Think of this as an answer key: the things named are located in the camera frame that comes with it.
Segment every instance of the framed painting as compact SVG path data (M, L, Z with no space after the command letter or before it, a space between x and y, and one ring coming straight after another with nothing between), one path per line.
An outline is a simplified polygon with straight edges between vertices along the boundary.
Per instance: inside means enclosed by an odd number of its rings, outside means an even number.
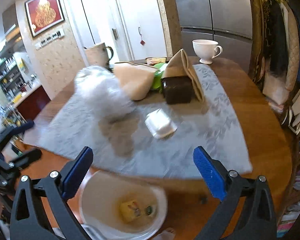
M65 20L59 0L28 0L25 8L33 38Z

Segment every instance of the range hood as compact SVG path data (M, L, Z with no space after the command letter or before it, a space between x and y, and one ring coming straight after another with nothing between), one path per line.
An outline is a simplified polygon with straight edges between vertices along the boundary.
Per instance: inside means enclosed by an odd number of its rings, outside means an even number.
M2 22L7 42L20 33L15 3L2 13Z

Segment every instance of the door frame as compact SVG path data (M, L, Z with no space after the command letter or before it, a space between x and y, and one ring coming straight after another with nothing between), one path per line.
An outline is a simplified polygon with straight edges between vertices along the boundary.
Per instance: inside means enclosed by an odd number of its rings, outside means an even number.
M119 37L124 37L124 40L121 42L123 48L118 48L118 49L122 49L122 53L125 55L127 60L130 61L130 60L132 60L132 51L131 51L129 43L128 43L128 37L126 35L125 26L123 24L123 20L122 20L121 14L120 14L121 13L120 7L117 3L117 0L108 0L108 1L110 3L109 7L111 9L111 13L114 18L114 24L117 28L117 33L118 33ZM74 38L77 42L82 59L83 59L85 65L89 66L89 62L88 62L87 56L83 50L83 46L81 44L79 34L77 32L77 28L75 27L74 17L71 13L69 2L68 2L68 0L63 0L63 2L65 5L65 8L66 8L66 14L68 16L72 32L73 32Z

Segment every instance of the plastic container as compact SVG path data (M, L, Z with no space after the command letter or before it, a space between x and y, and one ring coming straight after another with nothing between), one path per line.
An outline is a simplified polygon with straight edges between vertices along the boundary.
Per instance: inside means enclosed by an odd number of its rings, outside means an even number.
M136 200L140 209L156 205L156 213L152 217L143 216L125 223L119 206L129 200ZM167 198L159 187L133 183L108 172L97 171L82 191L79 210L83 222L95 227L106 239L146 240L163 224Z
M177 129L176 124L161 108L149 113L145 123L152 136L157 139L164 138L174 133Z

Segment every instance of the door handle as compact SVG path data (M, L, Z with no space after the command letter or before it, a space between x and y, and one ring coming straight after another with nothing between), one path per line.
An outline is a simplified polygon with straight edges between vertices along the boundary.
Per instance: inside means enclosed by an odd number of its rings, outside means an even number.
M117 30L116 29L112 29L112 33L113 33L114 39L117 41L119 39L119 35L117 33Z

